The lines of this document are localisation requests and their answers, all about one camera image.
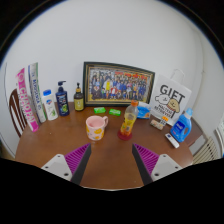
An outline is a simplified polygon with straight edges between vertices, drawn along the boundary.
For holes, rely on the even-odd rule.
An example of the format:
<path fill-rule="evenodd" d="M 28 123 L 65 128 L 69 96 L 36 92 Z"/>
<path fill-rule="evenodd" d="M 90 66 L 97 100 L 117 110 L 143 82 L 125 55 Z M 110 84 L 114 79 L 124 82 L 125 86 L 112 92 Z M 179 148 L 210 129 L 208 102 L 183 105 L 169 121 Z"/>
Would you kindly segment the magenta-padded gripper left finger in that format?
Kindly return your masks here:
<path fill-rule="evenodd" d="M 42 169 L 79 185 L 90 155 L 91 144 L 88 143 L 66 155 L 56 154 Z"/>

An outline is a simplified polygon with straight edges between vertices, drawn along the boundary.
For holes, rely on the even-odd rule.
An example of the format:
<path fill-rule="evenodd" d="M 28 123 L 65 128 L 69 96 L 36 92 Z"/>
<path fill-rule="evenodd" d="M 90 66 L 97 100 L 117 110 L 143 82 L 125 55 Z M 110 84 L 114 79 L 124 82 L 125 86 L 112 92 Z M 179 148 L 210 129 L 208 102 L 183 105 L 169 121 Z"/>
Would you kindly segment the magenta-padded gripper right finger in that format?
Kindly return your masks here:
<path fill-rule="evenodd" d="M 144 185 L 150 184 L 182 169 L 182 167 L 167 154 L 158 155 L 136 143 L 132 145 L 132 154 Z"/>

